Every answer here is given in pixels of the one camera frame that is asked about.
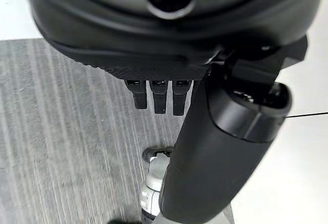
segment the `striped carpet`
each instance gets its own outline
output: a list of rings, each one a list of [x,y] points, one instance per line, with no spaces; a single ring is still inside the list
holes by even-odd
[[[122,80],[43,39],[0,42],[0,85],[0,223],[140,218],[141,154],[176,140],[172,102],[135,110]]]

